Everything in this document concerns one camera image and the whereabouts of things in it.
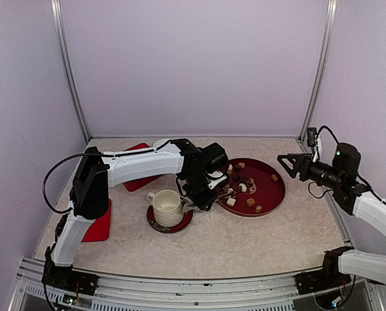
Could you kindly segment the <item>cream ceramic mug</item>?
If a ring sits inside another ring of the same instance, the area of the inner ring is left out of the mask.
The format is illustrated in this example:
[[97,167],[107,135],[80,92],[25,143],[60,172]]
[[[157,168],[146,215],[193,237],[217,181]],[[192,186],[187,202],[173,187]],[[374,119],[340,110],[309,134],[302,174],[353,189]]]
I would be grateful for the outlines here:
[[177,225],[183,218],[180,195],[170,189],[157,193],[149,192],[147,200],[153,206],[153,213],[158,224],[165,227]]

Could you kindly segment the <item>white square chocolate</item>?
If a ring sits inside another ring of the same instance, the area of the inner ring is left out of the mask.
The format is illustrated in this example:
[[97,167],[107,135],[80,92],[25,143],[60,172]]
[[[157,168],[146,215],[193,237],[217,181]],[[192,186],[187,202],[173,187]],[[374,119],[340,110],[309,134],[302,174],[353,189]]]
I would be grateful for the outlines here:
[[236,203],[236,200],[234,198],[228,198],[227,199],[227,205],[230,207],[233,207]]

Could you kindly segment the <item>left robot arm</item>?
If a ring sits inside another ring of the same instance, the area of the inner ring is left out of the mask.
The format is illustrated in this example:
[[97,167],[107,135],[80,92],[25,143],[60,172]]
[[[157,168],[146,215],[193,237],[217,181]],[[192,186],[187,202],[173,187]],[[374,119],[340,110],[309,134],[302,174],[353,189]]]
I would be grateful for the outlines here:
[[160,175],[175,175],[184,181],[184,195],[202,211],[208,211],[218,196],[217,187],[227,180],[222,168],[229,160],[218,143],[198,147],[188,139],[161,139],[149,148],[101,152],[91,147],[56,163],[56,167],[79,159],[67,208],[60,211],[60,230],[45,252],[45,267],[62,288],[76,282],[73,268],[76,250],[89,227],[109,207],[109,189],[130,181]]

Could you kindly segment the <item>tan ridged square chocolate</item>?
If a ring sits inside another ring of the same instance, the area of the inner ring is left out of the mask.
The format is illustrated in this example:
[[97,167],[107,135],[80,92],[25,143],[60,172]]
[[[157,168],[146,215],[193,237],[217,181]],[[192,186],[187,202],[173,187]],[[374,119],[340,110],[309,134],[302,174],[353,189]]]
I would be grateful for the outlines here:
[[253,198],[248,198],[247,200],[246,200],[246,204],[247,204],[247,206],[248,207],[254,207],[255,206],[255,200],[253,199]]

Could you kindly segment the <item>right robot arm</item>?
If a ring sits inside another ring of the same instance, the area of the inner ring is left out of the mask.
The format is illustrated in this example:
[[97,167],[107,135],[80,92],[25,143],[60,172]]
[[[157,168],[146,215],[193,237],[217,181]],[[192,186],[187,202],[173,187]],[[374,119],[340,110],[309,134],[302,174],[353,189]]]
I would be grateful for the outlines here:
[[[329,188],[342,210],[386,237],[386,201],[371,186],[358,182],[361,154],[356,147],[338,143],[331,165],[314,161],[311,154],[278,155],[277,160],[292,178]],[[321,269],[296,276],[297,288],[300,294],[321,291],[347,284],[353,275],[386,285],[386,255],[350,246],[326,251]]]

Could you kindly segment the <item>right aluminium frame post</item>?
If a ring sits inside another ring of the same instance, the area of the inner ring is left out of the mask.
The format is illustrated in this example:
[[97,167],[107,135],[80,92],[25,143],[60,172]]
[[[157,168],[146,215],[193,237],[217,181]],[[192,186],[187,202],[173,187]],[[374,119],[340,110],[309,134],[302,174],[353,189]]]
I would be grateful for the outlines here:
[[332,42],[332,33],[334,30],[335,15],[337,11],[337,0],[329,0],[327,2],[326,19],[324,22],[323,36],[321,40],[321,48],[319,53],[319,59],[315,71],[312,90],[309,97],[308,108],[304,116],[302,128],[299,134],[299,141],[303,142],[306,139],[306,131],[311,125],[315,109],[317,106],[318,97],[323,82],[323,76],[326,71],[326,64],[328,59],[328,53]]

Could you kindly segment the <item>metal serving tongs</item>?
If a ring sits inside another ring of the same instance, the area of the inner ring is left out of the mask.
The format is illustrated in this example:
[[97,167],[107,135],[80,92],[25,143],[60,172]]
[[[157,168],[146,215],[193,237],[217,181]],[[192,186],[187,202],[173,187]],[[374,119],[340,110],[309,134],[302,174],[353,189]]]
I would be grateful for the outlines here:
[[[229,188],[232,188],[232,189],[234,189],[234,191],[232,192],[232,193],[230,193],[230,194],[228,194],[227,193],[227,190],[229,189]],[[228,199],[228,198],[235,198],[239,193],[241,193],[242,192],[242,190],[241,190],[241,188],[240,188],[240,186],[237,186],[236,188],[233,188],[233,187],[230,187],[230,186],[224,186],[223,188],[220,188],[219,190],[218,190],[218,195],[217,195],[217,197],[218,197],[218,201],[217,202],[215,202],[215,203],[220,203],[222,200],[224,200],[224,199]],[[188,212],[188,211],[191,211],[191,210],[183,210],[183,206],[184,206],[184,204],[186,204],[186,203],[190,203],[190,202],[188,202],[188,201],[186,201],[185,199],[182,199],[182,208],[181,208],[181,211],[183,212],[183,213],[186,213],[186,212]],[[196,205],[196,207],[194,208],[194,209],[198,209],[198,210],[200,210],[201,211],[201,207],[199,207],[199,205],[197,205],[197,204],[195,204]]]

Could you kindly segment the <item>floral dark red saucer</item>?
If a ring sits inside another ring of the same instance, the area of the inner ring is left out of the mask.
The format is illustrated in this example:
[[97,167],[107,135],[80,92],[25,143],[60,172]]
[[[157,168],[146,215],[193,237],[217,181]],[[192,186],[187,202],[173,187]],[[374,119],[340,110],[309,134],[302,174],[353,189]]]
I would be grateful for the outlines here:
[[153,213],[153,206],[149,205],[147,212],[146,212],[146,217],[149,225],[155,229],[156,231],[160,233],[166,233],[166,234],[172,234],[172,233],[177,233],[181,230],[184,230],[192,221],[193,219],[193,211],[186,212],[182,218],[182,220],[177,224],[172,227],[165,227],[160,224],[155,219],[154,213]]

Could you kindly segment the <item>aluminium frame post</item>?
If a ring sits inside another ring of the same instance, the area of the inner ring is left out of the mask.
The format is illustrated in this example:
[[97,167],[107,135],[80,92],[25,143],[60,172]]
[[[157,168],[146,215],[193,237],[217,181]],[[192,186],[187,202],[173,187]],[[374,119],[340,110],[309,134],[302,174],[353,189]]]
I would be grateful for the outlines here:
[[326,71],[326,64],[328,59],[328,53],[332,42],[332,33],[334,30],[335,15],[337,11],[337,0],[329,0],[327,2],[326,19],[324,22],[323,36],[321,40],[321,48],[319,53],[319,59],[315,71],[312,90],[309,97],[308,108],[304,116],[302,128],[299,134],[299,141],[303,142],[306,139],[306,131],[311,125],[315,109],[317,106],[318,97],[323,82],[323,76]]
[[65,33],[65,27],[63,22],[62,6],[61,1],[51,0],[51,12],[52,19],[54,22],[54,29],[58,41],[58,46],[60,49],[60,56],[62,59],[63,70],[65,73],[65,78],[71,95],[73,109],[78,121],[78,127],[81,131],[82,137],[86,143],[88,143],[92,136],[85,119],[84,111],[80,102],[80,97],[78,94],[78,89],[76,86],[76,81],[73,74],[73,67],[71,59],[69,56],[68,46],[67,46],[67,37]]

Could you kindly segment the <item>red chocolate box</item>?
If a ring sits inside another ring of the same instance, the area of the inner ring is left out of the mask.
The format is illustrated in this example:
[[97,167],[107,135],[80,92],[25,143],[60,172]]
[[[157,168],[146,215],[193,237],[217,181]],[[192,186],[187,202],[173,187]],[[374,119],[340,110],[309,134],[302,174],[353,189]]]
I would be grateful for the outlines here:
[[[139,143],[139,144],[136,144],[136,145],[126,149],[126,151],[140,150],[140,149],[148,148],[148,147],[149,146],[146,143]],[[156,175],[156,176],[150,176],[147,178],[136,179],[133,181],[127,181],[127,182],[123,183],[123,185],[127,191],[135,192],[136,190],[143,188],[147,184],[159,179],[160,177],[161,177],[161,175]]]

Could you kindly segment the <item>left aluminium frame post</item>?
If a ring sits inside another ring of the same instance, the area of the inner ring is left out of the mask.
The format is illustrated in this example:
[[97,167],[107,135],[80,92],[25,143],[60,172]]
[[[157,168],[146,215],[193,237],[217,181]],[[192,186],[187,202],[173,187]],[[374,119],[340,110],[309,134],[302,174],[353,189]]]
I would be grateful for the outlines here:
[[67,46],[67,37],[65,33],[65,27],[63,22],[62,6],[61,1],[51,0],[51,12],[52,19],[54,22],[54,29],[58,41],[58,46],[60,49],[60,56],[62,59],[63,70],[65,73],[65,78],[71,95],[73,109],[78,121],[78,127],[81,131],[82,137],[86,143],[88,143],[92,136],[85,119],[84,111],[80,102],[80,97],[78,94],[78,89],[76,86],[76,81],[73,74],[73,67],[71,59],[69,56],[68,46]]

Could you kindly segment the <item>white and orange bowl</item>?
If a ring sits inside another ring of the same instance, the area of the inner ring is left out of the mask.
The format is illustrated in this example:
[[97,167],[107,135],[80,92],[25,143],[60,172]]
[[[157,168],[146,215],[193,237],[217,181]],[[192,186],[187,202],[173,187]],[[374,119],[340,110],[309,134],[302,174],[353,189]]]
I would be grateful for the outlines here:
[[163,138],[163,139],[160,139],[160,140],[154,142],[152,147],[153,148],[159,148],[161,145],[163,145],[165,143],[169,143],[170,141],[171,141],[171,139],[169,139],[169,138]]

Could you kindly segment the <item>red box lid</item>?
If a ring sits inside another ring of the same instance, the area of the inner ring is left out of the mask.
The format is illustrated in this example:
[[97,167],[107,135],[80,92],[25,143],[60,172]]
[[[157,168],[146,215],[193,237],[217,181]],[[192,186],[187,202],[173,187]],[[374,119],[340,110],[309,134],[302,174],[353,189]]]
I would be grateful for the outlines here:
[[95,222],[89,227],[85,236],[82,239],[83,243],[89,242],[104,242],[110,236],[111,216],[112,216],[112,202],[108,201],[107,213],[96,219]]

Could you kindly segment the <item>round dark red tray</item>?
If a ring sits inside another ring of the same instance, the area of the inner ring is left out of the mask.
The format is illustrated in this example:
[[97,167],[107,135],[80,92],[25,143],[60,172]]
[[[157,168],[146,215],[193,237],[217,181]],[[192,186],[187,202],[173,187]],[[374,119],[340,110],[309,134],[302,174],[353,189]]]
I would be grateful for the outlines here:
[[[222,200],[219,204],[230,213],[243,217],[259,217],[275,210],[283,201],[285,195],[285,184],[280,174],[270,165],[250,158],[234,158],[225,165],[224,170],[227,172],[228,166],[235,166],[238,163],[245,163],[245,168],[239,172],[233,171],[229,177],[229,182],[226,186],[236,188],[243,183],[247,186],[245,192],[239,193],[234,199],[236,203],[233,207],[227,205],[227,200]],[[272,175],[276,175],[277,182],[273,182]],[[234,182],[233,176],[239,175],[241,181]],[[246,200],[253,198],[255,200],[254,207],[248,207]],[[257,206],[262,206],[262,212],[256,213]]]

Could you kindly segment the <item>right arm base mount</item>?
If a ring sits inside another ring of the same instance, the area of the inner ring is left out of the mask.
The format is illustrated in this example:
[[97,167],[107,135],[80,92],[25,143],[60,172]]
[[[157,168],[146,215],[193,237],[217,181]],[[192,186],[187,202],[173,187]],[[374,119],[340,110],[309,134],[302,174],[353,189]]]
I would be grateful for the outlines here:
[[302,272],[295,276],[295,282],[299,295],[320,292],[330,288],[350,284],[351,276],[342,273],[329,273],[323,269]]

